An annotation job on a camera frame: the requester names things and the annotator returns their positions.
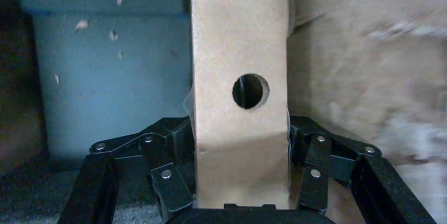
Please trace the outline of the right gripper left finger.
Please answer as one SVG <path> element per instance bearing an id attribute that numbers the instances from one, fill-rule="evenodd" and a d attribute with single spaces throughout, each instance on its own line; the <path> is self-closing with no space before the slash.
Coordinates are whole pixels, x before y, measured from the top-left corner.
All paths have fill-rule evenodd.
<path id="1" fill-rule="evenodd" d="M 120 186 L 143 179 L 163 223 L 192 207 L 192 193 L 177 169 L 175 141 L 190 140 L 190 119 L 163 118 L 141 132 L 99 141 L 85 156 L 59 223 L 112 223 Z"/>

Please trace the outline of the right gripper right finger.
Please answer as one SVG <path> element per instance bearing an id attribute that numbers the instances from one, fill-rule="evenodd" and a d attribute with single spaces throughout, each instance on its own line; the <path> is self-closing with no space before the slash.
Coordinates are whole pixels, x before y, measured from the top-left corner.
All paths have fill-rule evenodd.
<path id="1" fill-rule="evenodd" d="M 366 223 L 435 223 L 374 145 L 335 135 L 306 116 L 290 116 L 290 161 L 303 172 L 298 210 L 324 215 L 328 182 L 348 189 Z"/>

